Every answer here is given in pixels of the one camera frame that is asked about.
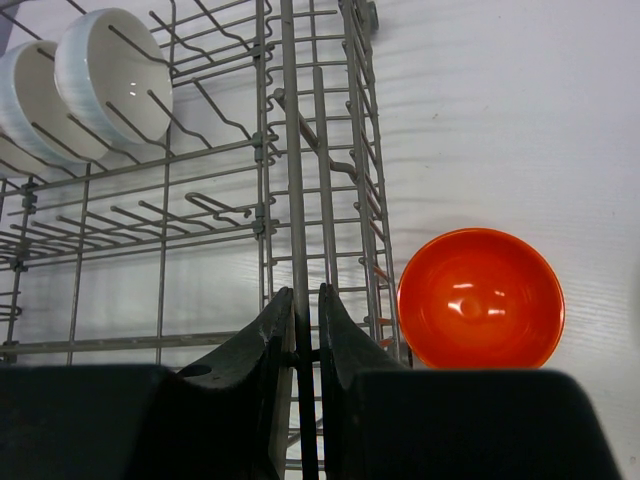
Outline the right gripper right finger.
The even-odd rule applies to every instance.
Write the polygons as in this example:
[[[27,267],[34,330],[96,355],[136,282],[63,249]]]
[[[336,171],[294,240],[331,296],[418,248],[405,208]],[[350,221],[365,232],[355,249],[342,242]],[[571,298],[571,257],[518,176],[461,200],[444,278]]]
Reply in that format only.
[[[330,479],[616,479],[586,393],[553,370],[411,370],[319,293]]]

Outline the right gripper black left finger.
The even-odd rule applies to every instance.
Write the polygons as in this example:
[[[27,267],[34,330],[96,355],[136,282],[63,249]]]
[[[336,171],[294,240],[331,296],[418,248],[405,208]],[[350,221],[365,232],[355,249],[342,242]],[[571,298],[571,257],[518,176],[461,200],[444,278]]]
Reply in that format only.
[[[179,371],[161,365],[1,372],[5,479],[278,479],[293,292]]]

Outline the grey wire dish rack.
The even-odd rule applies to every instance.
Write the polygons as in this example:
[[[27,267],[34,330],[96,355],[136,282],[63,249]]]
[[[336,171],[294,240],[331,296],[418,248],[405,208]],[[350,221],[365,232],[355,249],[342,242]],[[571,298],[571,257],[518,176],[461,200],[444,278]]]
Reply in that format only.
[[[155,38],[159,140],[1,177],[1,366],[161,364],[221,346],[295,291],[282,477],[324,475],[317,294],[405,358],[376,99],[372,1],[5,1],[1,57],[121,8]]]

